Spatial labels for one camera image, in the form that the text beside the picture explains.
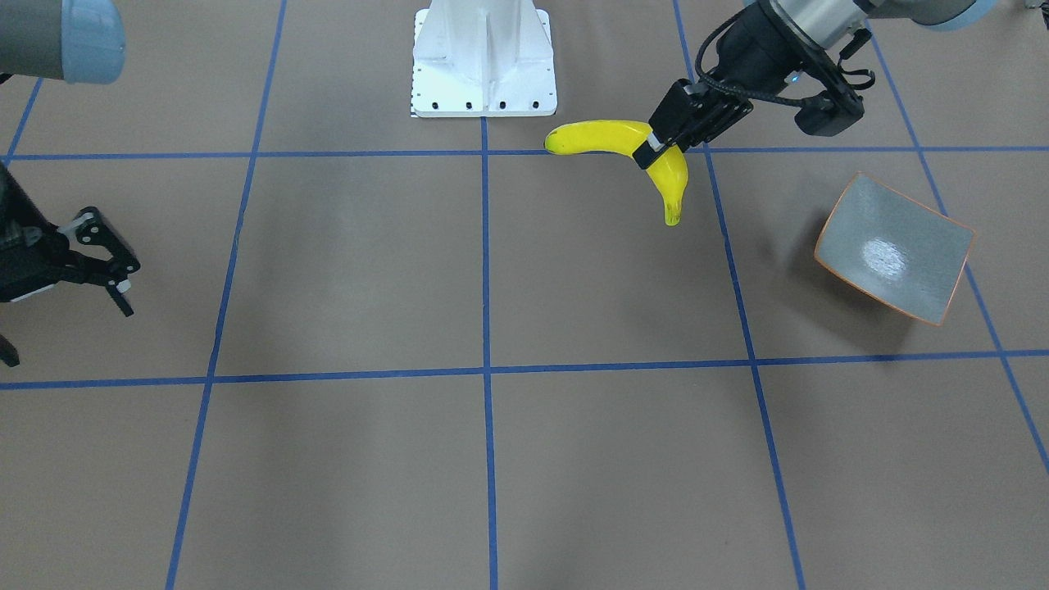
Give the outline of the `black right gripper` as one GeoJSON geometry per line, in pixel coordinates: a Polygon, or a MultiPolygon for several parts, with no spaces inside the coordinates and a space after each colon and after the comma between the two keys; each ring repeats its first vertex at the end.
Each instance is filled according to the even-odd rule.
{"type": "Polygon", "coordinates": [[[129,276],[141,261],[97,206],[86,206],[72,222],[55,225],[43,216],[29,194],[2,169],[1,288],[2,301],[15,302],[53,285],[97,285],[106,290],[124,317],[134,308],[126,297],[129,276]],[[101,247],[102,266],[83,266],[70,244],[101,247]]]}

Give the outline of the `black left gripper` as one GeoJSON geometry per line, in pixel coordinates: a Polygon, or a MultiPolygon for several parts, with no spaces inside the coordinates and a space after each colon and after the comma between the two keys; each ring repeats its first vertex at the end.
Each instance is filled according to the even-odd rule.
{"type": "MultiPolygon", "coordinates": [[[[698,49],[697,81],[720,93],[765,103],[851,103],[853,88],[823,46],[802,30],[779,4],[751,4],[731,16],[698,49]],[[784,98],[786,79],[800,70],[825,90],[784,98]]],[[[682,152],[711,144],[754,106],[737,98],[713,98],[701,85],[677,79],[646,122],[630,122],[638,138],[629,156],[647,170],[671,148],[682,152]]]]}

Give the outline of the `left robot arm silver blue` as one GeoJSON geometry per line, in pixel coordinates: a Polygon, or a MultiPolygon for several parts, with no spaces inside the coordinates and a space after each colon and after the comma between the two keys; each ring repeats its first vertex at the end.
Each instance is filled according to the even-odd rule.
{"type": "Polygon", "coordinates": [[[708,34],[697,50],[694,79],[671,85],[627,156],[651,168],[671,147],[708,144],[757,102],[793,108],[804,134],[841,134],[865,115],[861,91],[876,82],[870,70],[843,66],[870,41],[869,19],[951,31],[992,7],[992,1],[749,1],[708,34]]]}

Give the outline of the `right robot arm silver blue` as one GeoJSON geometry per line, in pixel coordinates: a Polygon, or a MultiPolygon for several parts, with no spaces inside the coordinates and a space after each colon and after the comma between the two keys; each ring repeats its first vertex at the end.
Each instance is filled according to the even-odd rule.
{"type": "MultiPolygon", "coordinates": [[[[2,79],[38,77],[69,84],[115,83],[126,61],[126,31],[111,1],[4,1],[2,79]]],[[[56,225],[2,168],[1,300],[18,302],[55,285],[104,288],[121,314],[129,277],[141,269],[134,250],[97,206],[56,225]]]]}

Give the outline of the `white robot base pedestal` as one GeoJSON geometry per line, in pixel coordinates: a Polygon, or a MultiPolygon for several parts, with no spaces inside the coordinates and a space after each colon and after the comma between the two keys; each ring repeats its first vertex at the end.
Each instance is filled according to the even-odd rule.
{"type": "Polygon", "coordinates": [[[410,115],[555,115],[551,18],[532,1],[432,1],[415,13],[410,115]]]}

